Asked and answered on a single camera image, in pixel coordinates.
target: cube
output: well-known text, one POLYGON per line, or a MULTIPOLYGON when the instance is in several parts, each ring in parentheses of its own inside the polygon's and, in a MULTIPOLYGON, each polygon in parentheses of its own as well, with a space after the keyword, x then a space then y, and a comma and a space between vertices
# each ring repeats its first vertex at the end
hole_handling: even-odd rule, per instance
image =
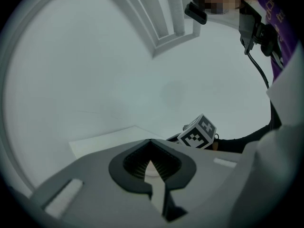
POLYGON ((201 114, 193 120, 177 137, 181 144, 193 148, 207 148, 213 143, 216 127, 204 115, 201 114))

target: white ceiling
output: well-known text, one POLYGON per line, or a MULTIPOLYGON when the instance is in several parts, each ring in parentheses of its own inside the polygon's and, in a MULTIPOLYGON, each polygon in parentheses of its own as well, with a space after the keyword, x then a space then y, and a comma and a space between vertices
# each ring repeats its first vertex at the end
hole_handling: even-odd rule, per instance
MULTIPOLYGON (((69 141, 133 125, 166 138, 204 113, 221 138, 250 134, 269 123, 270 108, 243 53, 237 30, 208 22, 200 37, 152 59, 112 0, 53 0, 7 72, 11 148, 36 187, 74 161, 69 141)), ((258 46, 252 56, 271 82, 269 59, 258 46)))

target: black sleeve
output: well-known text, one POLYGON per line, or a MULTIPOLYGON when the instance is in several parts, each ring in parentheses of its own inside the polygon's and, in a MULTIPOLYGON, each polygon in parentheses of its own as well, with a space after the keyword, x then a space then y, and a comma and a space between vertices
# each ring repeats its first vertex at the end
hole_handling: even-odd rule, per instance
POLYGON ((253 141, 259 141, 266 133, 270 131, 270 123, 256 132, 240 139, 218 139, 218 151, 242 153, 246 144, 253 141))

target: person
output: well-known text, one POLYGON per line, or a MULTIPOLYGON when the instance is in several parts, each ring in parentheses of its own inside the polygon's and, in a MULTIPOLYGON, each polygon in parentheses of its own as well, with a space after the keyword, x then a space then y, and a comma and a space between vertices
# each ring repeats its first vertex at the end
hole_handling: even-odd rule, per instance
MULTIPOLYGON (((206 10, 206 12, 214 14, 224 14, 230 9, 239 9, 241 6, 241 0, 193 0, 200 8, 206 10)), ((277 31, 278 44, 281 48, 282 57, 280 58, 283 67, 288 65, 289 60, 295 51, 296 45, 299 42, 296 33, 293 31, 291 25, 288 23, 285 13, 279 8, 275 0, 244 0, 247 3, 257 1, 262 8, 266 11, 266 24, 271 24, 277 31)), ((278 65, 275 58, 271 56, 271 67, 273 70, 273 82, 279 77, 282 72, 281 67, 278 65)), ((215 139, 213 144, 206 149, 225 152, 237 152, 242 153, 246 144, 252 141, 260 140, 267 132, 279 127, 273 126, 272 122, 256 132, 233 140, 215 139)))

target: purple shirt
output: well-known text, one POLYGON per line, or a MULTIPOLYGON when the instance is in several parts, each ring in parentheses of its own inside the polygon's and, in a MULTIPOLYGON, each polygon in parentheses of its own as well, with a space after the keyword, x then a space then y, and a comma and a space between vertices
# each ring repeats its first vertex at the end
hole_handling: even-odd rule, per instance
MULTIPOLYGON (((276 5, 275 0, 258 0, 258 2, 266 11, 266 24, 271 24, 278 33, 283 67, 285 67, 295 51, 298 38, 291 25, 286 20, 284 12, 276 5)), ((275 81, 281 71, 273 58, 271 58, 271 66, 275 81)))

